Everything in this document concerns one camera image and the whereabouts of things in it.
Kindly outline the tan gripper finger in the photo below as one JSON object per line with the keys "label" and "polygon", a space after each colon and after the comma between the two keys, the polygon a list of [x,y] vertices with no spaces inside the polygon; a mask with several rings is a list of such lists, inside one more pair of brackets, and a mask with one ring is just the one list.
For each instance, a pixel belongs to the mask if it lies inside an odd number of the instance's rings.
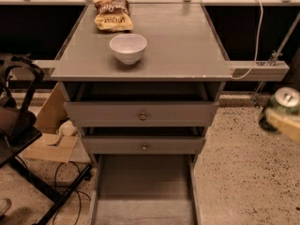
{"label": "tan gripper finger", "polygon": [[276,112],[274,109],[267,109],[265,112],[266,121],[294,142],[300,143],[300,116],[283,112]]}

